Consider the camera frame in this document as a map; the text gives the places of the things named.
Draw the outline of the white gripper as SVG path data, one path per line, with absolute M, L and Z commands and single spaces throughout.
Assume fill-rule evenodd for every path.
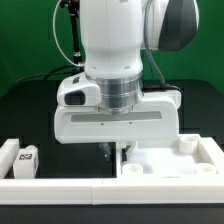
M 64 79 L 57 91 L 55 138 L 62 144 L 100 143 L 107 161 L 108 143 L 128 142 L 122 161 L 138 148 L 137 141 L 169 139 L 179 134 L 181 92 L 170 86 L 141 90 L 139 75 L 100 79 L 83 73 Z

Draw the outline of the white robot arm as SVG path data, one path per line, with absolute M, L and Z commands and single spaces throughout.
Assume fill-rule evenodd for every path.
M 54 116 L 62 144 L 126 143 L 129 148 L 178 137 L 181 93 L 164 80 L 141 85 L 140 50 L 178 51 L 199 25 L 196 0 L 81 0 L 84 72 L 62 81 Z

